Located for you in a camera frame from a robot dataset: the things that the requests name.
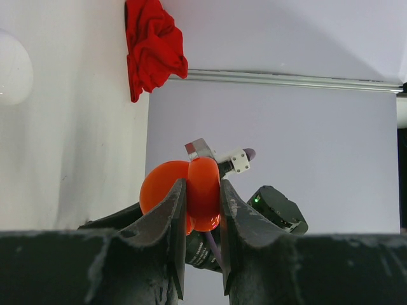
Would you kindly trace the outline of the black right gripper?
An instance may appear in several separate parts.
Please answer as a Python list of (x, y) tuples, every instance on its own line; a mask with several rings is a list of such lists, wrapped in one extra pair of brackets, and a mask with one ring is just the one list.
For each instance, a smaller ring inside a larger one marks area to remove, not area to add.
[(142, 216), (139, 203), (78, 229), (108, 229), (115, 236), (102, 258), (92, 304), (177, 304), (184, 294), (186, 181)]

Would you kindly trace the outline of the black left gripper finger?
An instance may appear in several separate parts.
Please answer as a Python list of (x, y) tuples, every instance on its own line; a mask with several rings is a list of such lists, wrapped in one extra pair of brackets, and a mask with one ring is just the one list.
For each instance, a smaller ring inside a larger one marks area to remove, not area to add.
[(221, 182), (223, 287), (230, 304), (298, 304), (274, 248), (291, 233), (241, 199), (229, 180)]

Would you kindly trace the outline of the orange round earbud case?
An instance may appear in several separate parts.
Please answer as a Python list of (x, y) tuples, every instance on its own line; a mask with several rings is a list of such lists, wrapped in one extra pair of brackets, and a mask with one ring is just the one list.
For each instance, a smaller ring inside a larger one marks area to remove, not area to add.
[(140, 190), (142, 213), (161, 203), (179, 179), (186, 181), (186, 234), (215, 229), (220, 221), (220, 175), (217, 163), (208, 157), (168, 161), (153, 169)]

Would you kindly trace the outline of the white round earbud case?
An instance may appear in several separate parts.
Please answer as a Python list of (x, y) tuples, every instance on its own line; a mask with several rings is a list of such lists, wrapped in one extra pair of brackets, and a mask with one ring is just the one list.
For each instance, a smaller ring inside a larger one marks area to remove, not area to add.
[(1, 105), (17, 105), (31, 94), (34, 72), (23, 44), (1, 29)]

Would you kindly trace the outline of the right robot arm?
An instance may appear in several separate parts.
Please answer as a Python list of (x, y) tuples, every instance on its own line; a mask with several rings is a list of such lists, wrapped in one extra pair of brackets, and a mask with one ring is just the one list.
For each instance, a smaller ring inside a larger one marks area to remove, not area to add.
[[(308, 224), (297, 204), (272, 186), (260, 187), (247, 204), (270, 222), (295, 235), (308, 231)], [(121, 230), (143, 216), (138, 203), (101, 219), (90, 220), (80, 229), (115, 229)], [(221, 272), (209, 242), (204, 233), (192, 231), (186, 237), (185, 263), (210, 271)]]

